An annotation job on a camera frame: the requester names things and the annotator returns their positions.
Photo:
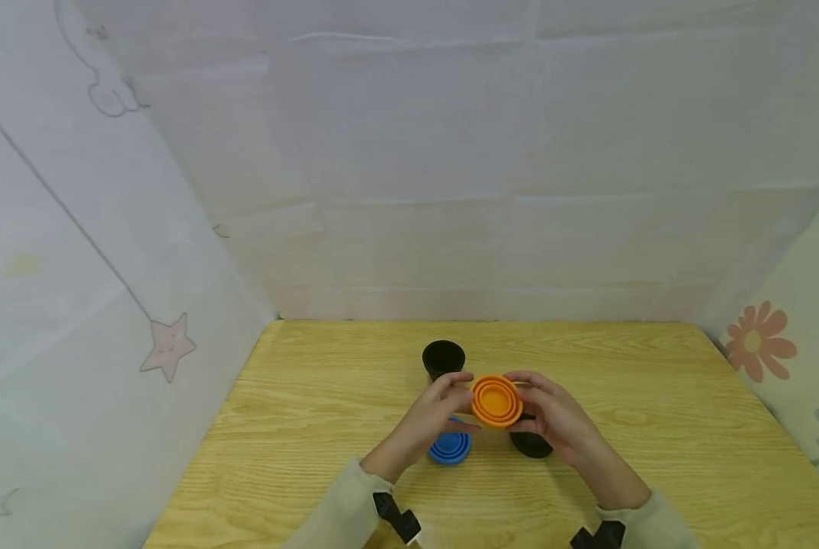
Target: fabric wall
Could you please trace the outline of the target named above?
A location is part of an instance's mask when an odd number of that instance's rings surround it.
[[[739,309],[730,363],[819,470],[819,214]]]
[[[819,208],[819,0],[80,2],[286,318],[717,333]]]
[[[0,548],[140,547],[275,316],[104,33],[0,1]]]

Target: black wrist strap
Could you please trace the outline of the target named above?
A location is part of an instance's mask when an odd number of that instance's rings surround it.
[[[586,528],[581,528],[571,538],[571,549],[619,549],[623,545],[625,531],[627,527],[623,522],[616,520],[602,522],[595,535],[590,534]]]
[[[390,493],[374,493],[373,502],[376,504],[376,513],[379,514],[380,519],[385,519],[391,525],[404,544],[410,544],[422,531],[422,526],[413,512],[407,509],[404,513],[400,513],[400,508],[397,507]]]

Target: pink star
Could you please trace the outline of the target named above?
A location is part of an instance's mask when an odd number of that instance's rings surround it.
[[[178,322],[171,326],[150,320],[150,329],[153,331],[153,351],[140,365],[140,371],[159,368],[165,380],[171,383],[178,369],[178,360],[196,349],[196,343],[188,337],[188,314],[181,314]]]

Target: hand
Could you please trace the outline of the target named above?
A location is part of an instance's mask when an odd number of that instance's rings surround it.
[[[467,411],[474,395],[461,384],[473,379],[469,371],[438,377],[409,407],[397,427],[364,457],[360,467],[394,484],[405,469],[425,455],[440,433],[478,432],[478,425],[449,421],[457,411]]]
[[[517,387],[525,411],[535,419],[516,422],[510,432],[541,435],[565,463],[577,470],[603,509],[639,509],[650,489],[602,437],[583,408],[564,387],[533,371],[504,374]]]
[[[587,453],[607,445],[596,424],[564,387],[534,371],[510,371],[504,377],[514,383],[528,384],[517,390],[525,404],[524,411],[535,416],[535,419],[514,423],[507,428],[509,432],[541,435],[571,467],[577,467]]]

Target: person's right hand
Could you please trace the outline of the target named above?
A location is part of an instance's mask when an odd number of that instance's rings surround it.
[[[510,371],[504,377],[527,384],[517,390],[526,414],[535,416],[514,423],[508,432],[541,435],[565,463],[575,468],[590,452],[607,445],[596,424],[564,387],[534,371]]]
[[[564,387],[533,371],[510,371],[525,411],[535,416],[508,427],[541,435],[565,463],[577,470],[602,509],[639,509],[651,491],[623,457],[602,437],[583,408]]]

